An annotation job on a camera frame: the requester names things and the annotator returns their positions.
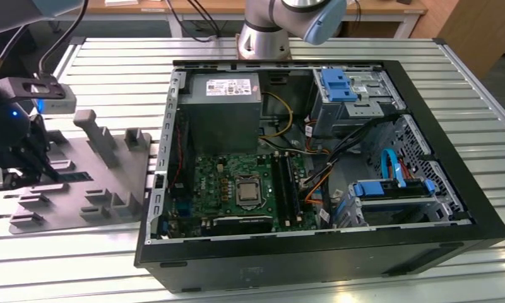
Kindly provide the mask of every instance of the ram slot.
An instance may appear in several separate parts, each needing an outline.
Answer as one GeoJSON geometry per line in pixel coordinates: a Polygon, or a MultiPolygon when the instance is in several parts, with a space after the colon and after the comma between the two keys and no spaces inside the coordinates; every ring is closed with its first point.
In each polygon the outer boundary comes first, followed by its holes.
{"type": "Polygon", "coordinates": [[[288,157],[284,155],[273,156],[271,158],[271,169],[277,199],[279,223],[281,227],[288,227],[291,223],[296,222],[296,214],[299,213],[299,209],[297,212],[295,209],[295,204],[299,202],[288,157]]]}
{"type": "Polygon", "coordinates": [[[297,195],[297,183],[296,183],[296,178],[293,177],[293,169],[292,169],[292,158],[288,156],[283,157],[285,161],[285,190],[289,193],[291,196],[291,202],[289,204],[289,211],[292,214],[292,220],[296,221],[301,214],[300,210],[300,201],[299,201],[299,195],[297,195]]]}
{"type": "Polygon", "coordinates": [[[279,225],[285,227],[289,225],[289,216],[287,210],[287,197],[285,188],[283,185],[283,163],[280,157],[273,156],[271,158],[271,176],[273,180],[273,190],[276,193],[276,203],[277,203],[277,217],[279,225]]]}

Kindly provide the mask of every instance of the gray tool holder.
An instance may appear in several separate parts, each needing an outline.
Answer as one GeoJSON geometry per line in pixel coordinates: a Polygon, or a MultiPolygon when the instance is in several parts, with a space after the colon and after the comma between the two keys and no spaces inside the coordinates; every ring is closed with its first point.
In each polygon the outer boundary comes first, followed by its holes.
{"type": "Polygon", "coordinates": [[[75,114],[88,139],[49,132],[51,165],[71,181],[25,188],[11,218],[12,234],[140,220],[152,137],[140,129],[112,136],[95,118],[93,110],[75,114]]]}

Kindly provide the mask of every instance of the cpu socket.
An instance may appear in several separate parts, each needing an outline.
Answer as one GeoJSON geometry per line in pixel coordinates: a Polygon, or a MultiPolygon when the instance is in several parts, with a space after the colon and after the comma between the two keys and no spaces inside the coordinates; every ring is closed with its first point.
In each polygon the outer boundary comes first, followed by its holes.
{"type": "Polygon", "coordinates": [[[236,177],[236,204],[249,210],[261,205],[260,177],[257,175],[239,175],[236,177]]]}

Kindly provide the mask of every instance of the motherboard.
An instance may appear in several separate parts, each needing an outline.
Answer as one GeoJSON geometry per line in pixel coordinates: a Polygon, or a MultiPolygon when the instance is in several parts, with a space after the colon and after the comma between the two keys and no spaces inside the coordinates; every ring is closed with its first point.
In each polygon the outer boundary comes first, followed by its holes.
{"type": "Polygon", "coordinates": [[[315,211],[299,199],[299,180],[305,177],[301,155],[197,157],[195,170],[192,204],[177,202],[176,207],[185,219],[180,221],[189,222],[180,227],[185,234],[317,228],[315,211]],[[199,218],[200,224],[187,217],[199,218]]]}

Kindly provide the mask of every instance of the table leg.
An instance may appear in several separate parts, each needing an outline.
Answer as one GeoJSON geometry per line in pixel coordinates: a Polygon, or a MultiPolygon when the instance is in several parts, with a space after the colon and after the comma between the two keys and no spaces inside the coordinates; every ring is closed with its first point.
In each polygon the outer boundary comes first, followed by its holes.
{"type": "Polygon", "coordinates": [[[168,15],[168,25],[171,26],[172,38],[183,38],[184,33],[181,32],[181,26],[180,26],[177,19],[173,17],[173,15],[168,15]]]}
{"type": "Polygon", "coordinates": [[[411,37],[415,25],[421,15],[407,15],[401,22],[397,32],[395,34],[396,39],[407,39],[411,37]]]}

